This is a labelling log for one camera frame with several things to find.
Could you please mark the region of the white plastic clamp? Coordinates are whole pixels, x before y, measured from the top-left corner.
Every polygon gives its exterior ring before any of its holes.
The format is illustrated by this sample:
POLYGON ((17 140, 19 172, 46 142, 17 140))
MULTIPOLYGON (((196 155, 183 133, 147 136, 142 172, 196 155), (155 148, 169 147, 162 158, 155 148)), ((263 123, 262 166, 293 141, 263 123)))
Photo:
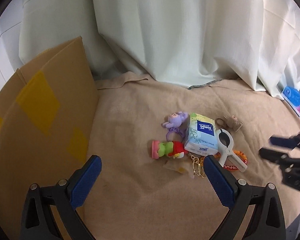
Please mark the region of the white plastic clamp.
POLYGON ((225 150, 233 151, 234 140, 232 135, 225 129, 218 129, 216 131, 216 137, 218 140, 218 152, 223 153, 225 150))

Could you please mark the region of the pale green curtain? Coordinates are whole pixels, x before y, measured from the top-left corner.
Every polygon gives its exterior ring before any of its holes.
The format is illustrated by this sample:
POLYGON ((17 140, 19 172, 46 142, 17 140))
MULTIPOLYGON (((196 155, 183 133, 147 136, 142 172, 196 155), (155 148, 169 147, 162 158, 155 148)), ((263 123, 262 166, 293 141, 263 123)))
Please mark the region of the pale green curtain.
POLYGON ((78 36, 101 79, 131 71, 190 88, 239 77, 276 98, 300 88, 293 0, 23 0, 23 63, 78 36))

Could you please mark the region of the purple bunny keychain toy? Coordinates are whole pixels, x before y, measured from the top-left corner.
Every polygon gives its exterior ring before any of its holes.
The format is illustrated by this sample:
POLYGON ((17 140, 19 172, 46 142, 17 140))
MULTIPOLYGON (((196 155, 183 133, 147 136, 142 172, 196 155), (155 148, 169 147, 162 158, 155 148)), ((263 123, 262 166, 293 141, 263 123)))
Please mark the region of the purple bunny keychain toy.
POLYGON ((176 133, 179 135, 181 140, 185 138, 185 130, 181 129, 181 126, 183 123, 188 119, 188 113, 187 112, 176 112, 172 113, 167 117, 167 121, 163 122, 161 126, 165 129, 167 129, 167 134, 166 134, 166 140, 167 141, 172 141, 170 139, 170 134, 176 133))

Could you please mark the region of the cardboard box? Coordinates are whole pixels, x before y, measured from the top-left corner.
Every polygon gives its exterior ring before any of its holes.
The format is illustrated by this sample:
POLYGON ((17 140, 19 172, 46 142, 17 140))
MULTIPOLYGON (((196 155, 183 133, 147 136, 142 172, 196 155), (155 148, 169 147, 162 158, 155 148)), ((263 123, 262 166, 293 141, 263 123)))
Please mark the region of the cardboard box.
POLYGON ((30 185, 53 185, 85 163, 97 103, 81 37, 39 54, 0 91, 0 226, 10 239, 30 185))

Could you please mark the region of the red green doll toy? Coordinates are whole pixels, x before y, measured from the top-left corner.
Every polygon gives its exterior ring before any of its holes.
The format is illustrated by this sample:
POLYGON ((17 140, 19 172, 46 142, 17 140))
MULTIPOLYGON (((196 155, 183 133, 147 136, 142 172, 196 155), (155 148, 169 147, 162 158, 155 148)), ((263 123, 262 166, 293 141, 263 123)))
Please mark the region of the red green doll toy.
POLYGON ((159 159, 161 157, 169 157, 173 159, 180 159, 188 155, 188 151, 184 148, 182 142, 168 141, 160 142, 158 140, 152 141, 151 157, 152 159, 159 159))

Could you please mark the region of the brown pig plush keychain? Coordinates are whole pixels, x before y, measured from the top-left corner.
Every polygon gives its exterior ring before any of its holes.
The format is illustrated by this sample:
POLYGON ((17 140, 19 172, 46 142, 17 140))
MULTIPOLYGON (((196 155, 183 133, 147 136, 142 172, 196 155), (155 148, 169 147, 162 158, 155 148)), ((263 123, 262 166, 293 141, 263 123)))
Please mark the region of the brown pig plush keychain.
POLYGON ((237 132, 243 126, 243 122, 234 115, 224 115, 222 118, 215 119, 215 123, 220 128, 232 129, 234 132, 237 132))

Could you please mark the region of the beige table cloth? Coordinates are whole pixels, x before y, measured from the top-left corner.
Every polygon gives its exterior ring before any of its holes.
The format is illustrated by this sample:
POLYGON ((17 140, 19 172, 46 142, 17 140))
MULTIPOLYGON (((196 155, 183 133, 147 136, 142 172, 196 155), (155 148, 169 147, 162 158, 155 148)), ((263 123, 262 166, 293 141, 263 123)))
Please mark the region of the beige table cloth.
POLYGON ((300 118, 283 100, 257 92, 242 80, 183 88, 128 72, 97 81, 98 103, 89 155, 102 171, 84 204, 84 220, 96 239, 208 239, 227 213, 209 180, 198 173, 191 142, 208 150, 209 137, 189 123, 203 118, 218 127, 235 116, 234 150, 247 169, 232 170, 250 185, 273 183, 286 225, 300 215, 300 192, 282 184, 277 165, 260 158, 272 135, 300 133, 300 118))

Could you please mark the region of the blue wet wipes pack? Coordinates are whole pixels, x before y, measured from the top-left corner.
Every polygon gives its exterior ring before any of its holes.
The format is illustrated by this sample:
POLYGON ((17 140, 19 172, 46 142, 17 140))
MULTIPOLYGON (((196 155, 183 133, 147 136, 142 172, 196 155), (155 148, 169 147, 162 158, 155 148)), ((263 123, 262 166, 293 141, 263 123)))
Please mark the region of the blue wet wipes pack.
POLYGON ((300 92, 293 87, 286 86, 281 95, 300 118, 300 92))

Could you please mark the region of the Tempo tissue pack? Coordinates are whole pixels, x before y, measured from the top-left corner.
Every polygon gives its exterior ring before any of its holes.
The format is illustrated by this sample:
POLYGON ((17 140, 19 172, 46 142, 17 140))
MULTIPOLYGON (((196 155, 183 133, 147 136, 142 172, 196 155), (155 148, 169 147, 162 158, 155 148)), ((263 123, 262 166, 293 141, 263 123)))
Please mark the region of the Tempo tissue pack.
POLYGON ((206 116, 191 113, 184 148, 188 152, 203 157, 215 155, 218 152, 215 121, 206 116))

